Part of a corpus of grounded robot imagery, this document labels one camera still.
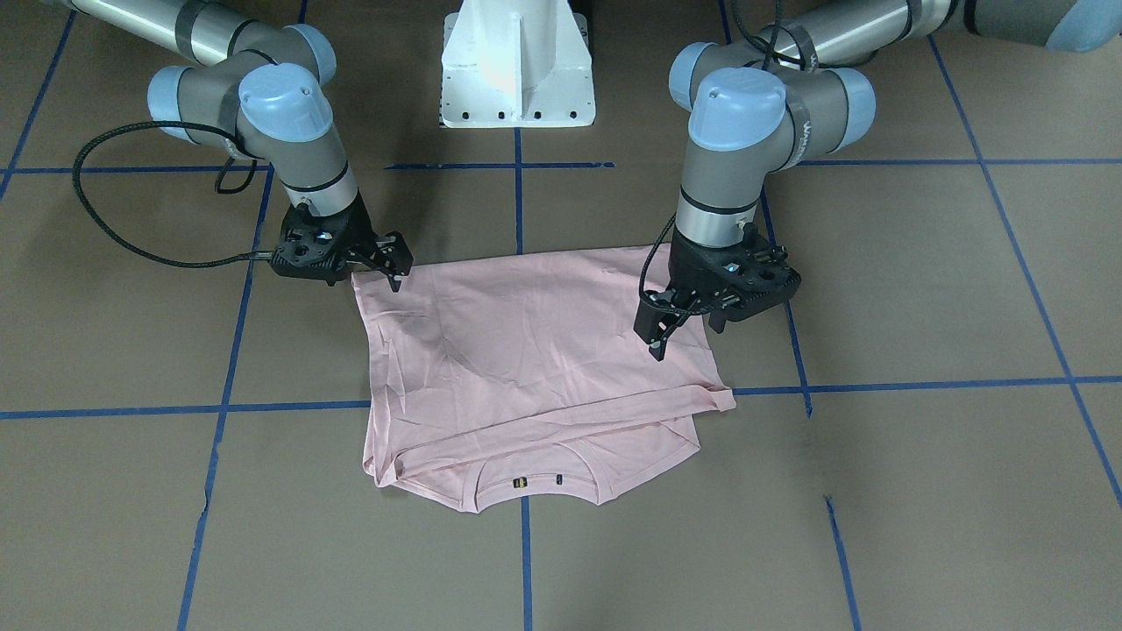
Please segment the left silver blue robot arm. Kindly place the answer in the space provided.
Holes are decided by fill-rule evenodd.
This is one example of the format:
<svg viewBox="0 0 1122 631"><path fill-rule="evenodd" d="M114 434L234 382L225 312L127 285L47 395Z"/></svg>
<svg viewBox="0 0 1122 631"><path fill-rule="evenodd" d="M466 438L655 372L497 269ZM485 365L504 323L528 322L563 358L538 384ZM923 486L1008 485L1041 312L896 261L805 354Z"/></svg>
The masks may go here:
<svg viewBox="0 0 1122 631"><path fill-rule="evenodd" d="M800 275L755 228L767 175L859 140L877 99L856 68L881 49L949 25L1046 49L1086 53L1119 35L1118 1L831 1L757 35L695 43L668 86L689 112L684 174L669 238L669 283L640 289L634 331L662 360L695 316L716 332L789 301Z"/></svg>

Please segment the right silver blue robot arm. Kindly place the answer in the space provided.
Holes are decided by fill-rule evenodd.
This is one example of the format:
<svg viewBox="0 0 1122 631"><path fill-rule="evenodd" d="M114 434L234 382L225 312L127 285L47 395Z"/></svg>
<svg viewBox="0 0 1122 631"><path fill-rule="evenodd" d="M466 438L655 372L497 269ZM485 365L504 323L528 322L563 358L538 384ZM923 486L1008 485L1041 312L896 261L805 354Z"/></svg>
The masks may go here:
<svg viewBox="0 0 1122 631"><path fill-rule="evenodd" d="M151 120L102 132L79 150L73 188L96 227L109 230L83 191L84 161L125 132L160 129L224 150L229 161L265 161L289 199L275 248L209 267L266 262L284 277L334 284L360 265L385 275L393 291L401 289L412 252L401 234L373 231L323 92L337 71L323 33L306 24L273 27L217 1L68 1L67 8L186 60L184 67L160 68L151 77Z"/></svg>

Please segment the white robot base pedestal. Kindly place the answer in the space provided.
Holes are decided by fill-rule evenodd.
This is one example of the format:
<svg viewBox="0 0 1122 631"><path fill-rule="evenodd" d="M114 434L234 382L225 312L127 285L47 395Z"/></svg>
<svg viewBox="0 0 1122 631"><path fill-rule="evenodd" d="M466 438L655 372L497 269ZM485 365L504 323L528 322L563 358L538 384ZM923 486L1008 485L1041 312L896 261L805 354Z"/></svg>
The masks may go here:
<svg viewBox="0 0 1122 631"><path fill-rule="evenodd" d="M465 1L444 18L440 124L594 125L590 16L582 1Z"/></svg>

